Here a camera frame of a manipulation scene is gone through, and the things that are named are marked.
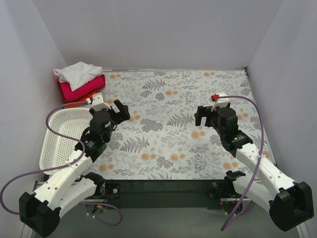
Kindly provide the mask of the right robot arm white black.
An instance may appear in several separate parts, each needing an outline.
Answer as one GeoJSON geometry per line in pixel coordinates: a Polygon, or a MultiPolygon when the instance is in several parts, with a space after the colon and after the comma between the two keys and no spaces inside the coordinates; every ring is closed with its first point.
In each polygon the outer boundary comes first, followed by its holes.
{"type": "Polygon", "coordinates": [[[199,106],[196,126],[201,125],[202,118],[206,118],[206,127],[218,133],[225,150],[255,172],[261,184],[251,185],[246,196],[265,209],[280,230],[288,231],[314,217],[311,187],[294,181],[267,158],[260,157],[252,139],[239,130],[237,115],[230,106],[199,106]]]}

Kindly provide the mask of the white t shirt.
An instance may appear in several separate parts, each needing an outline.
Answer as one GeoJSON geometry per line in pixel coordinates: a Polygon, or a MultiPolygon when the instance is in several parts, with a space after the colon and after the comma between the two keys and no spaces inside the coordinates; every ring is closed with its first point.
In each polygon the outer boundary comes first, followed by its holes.
{"type": "Polygon", "coordinates": [[[60,83],[67,82],[72,91],[79,89],[103,74],[101,66],[78,62],[63,69],[53,69],[60,83]]]}

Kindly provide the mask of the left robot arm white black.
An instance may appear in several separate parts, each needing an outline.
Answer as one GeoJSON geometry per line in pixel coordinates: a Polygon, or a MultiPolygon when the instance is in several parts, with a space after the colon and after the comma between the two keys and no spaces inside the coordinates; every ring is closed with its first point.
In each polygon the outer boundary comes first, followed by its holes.
{"type": "Polygon", "coordinates": [[[117,112],[101,98],[92,99],[90,104],[89,126],[83,130],[65,164],[52,168],[54,174],[45,184],[19,198],[20,220],[43,238],[48,237],[63,215],[83,199],[101,198],[105,194],[105,180],[100,175],[90,173],[78,184],[73,185],[73,182],[102,154],[112,132],[122,122],[130,120],[130,114],[128,106],[119,100],[114,101],[117,112]]]}

